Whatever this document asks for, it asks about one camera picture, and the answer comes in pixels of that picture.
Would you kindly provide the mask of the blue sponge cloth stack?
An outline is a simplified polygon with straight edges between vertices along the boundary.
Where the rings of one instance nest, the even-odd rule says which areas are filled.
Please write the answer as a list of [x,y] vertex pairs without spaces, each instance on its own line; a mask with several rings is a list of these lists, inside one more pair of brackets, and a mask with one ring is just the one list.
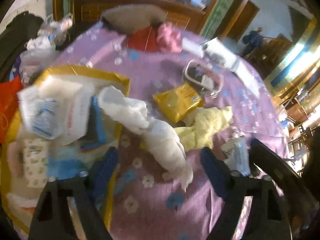
[[81,152],[89,152],[107,143],[100,107],[96,96],[92,97],[86,134],[80,138]]

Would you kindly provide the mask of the white rectangular box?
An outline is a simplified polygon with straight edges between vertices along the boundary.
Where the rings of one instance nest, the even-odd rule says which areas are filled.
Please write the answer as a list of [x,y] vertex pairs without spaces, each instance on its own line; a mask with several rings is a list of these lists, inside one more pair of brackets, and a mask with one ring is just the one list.
[[181,46],[182,46],[183,51],[191,53],[201,59],[204,57],[204,51],[203,51],[202,46],[200,44],[196,44],[193,41],[184,37],[184,38],[182,38]]

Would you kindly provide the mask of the white fuzzy cloth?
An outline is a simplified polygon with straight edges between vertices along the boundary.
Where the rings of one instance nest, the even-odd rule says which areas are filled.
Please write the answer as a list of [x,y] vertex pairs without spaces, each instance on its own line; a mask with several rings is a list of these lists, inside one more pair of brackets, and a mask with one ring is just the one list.
[[128,98],[114,86],[98,94],[99,107],[112,120],[130,132],[140,135],[155,161],[165,169],[164,179],[178,179],[186,191],[193,182],[193,168],[174,128],[167,122],[148,115],[145,101]]

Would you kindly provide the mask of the pink plush cloth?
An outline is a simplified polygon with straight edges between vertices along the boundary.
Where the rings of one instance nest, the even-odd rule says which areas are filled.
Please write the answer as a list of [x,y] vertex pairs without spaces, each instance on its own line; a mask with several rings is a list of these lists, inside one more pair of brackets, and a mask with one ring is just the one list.
[[163,53],[180,53],[182,51],[181,33],[172,23],[163,23],[157,30],[156,43]]

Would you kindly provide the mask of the person in dark clothes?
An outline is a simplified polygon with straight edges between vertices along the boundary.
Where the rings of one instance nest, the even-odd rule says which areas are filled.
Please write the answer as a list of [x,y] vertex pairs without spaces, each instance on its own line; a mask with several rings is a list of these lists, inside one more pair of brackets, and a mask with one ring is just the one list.
[[255,48],[261,47],[264,39],[264,37],[261,36],[262,31],[263,28],[258,27],[257,30],[250,31],[249,34],[242,38],[242,42],[246,45],[241,54],[242,57],[249,55]]

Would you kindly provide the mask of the silver foil packet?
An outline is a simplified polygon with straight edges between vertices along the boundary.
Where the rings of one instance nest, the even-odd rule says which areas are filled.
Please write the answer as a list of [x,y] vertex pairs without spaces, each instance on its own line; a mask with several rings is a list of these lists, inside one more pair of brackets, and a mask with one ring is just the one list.
[[231,171],[238,171],[242,176],[251,175],[249,155],[244,137],[234,138],[221,146],[226,158],[224,163]]

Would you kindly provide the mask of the yellow fuzzy cloth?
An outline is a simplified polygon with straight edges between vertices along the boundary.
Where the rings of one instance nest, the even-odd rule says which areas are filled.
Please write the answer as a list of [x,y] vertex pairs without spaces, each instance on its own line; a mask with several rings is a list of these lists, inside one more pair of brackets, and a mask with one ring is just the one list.
[[228,128],[233,120],[231,106],[219,109],[199,108],[189,127],[174,128],[185,152],[204,147],[213,148],[213,135]]

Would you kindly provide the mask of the brown fuzzy cushion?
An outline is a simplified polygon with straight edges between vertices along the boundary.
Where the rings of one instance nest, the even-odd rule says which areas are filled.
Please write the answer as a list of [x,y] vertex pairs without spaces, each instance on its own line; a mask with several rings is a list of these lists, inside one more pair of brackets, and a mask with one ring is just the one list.
[[158,27],[166,20],[167,12],[151,4],[130,4],[102,12],[100,20],[121,34],[132,34],[146,27]]

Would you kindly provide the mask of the yellow snack packet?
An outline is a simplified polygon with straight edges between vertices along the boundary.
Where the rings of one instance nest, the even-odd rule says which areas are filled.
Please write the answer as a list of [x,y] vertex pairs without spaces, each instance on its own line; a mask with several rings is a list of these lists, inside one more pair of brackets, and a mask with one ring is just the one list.
[[182,121],[195,108],[204,106],[202,97],[187,82],[152,97],[163,115],[173,124]]

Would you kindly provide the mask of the lemon print tissue pack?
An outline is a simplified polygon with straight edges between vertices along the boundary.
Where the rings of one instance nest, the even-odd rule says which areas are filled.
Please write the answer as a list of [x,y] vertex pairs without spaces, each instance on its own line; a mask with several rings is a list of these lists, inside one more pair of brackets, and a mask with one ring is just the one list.
[[23,142],[23,171],[27,187],[43,188],[47,182],[49,142],[42,138]]

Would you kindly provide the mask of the blue print wipes packet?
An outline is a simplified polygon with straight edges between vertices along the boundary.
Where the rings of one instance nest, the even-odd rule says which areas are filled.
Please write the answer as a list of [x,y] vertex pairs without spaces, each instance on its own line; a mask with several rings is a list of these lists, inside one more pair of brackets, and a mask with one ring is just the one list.
[[37,86],[19,91],[17,97],[26,131],[47,140],[56,139],[60,135],[60,104],[54,98],[42,98]]

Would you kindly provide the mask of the white bag red text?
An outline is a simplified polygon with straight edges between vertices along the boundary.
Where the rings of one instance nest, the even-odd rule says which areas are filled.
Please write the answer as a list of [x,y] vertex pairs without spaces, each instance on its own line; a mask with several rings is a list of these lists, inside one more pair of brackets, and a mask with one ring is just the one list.
[[95,93],[93,83],[49,76],[39,89],[42,98],[54,98],[60,104],[60,135],[57,137],[60,144],[69,145],[83,137],[87,132],[89,109]]

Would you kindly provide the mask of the red gift bag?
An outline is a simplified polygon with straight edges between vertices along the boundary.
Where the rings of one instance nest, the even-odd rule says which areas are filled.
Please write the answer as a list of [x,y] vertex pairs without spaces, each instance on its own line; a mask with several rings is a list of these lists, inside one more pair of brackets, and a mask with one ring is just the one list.
[[1,83],[0,90],[0,138],[1,144],[7,134],[12,117],[18,107],[17,93],[23,89],[19,76],[9,82]]

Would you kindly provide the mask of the black leather sofa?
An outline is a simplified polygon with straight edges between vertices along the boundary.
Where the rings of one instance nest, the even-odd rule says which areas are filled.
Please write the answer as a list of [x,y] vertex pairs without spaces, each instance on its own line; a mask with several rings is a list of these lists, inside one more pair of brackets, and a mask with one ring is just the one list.
[[18,14],[1,33],[1,82],[9,80],[11,68],[22,51],[25,44],[37,37],[37,32],[44,22],[43,18],[28,11]]

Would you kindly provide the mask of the blue fuzzy cloth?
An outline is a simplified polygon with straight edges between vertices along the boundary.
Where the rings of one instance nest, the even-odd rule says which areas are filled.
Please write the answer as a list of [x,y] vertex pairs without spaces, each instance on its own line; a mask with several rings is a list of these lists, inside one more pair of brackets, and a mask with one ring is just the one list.
[[48,153],[47,177],[58,180],[69,179],[87,170],[79,159],[80,150],[75,146],[64,146]]

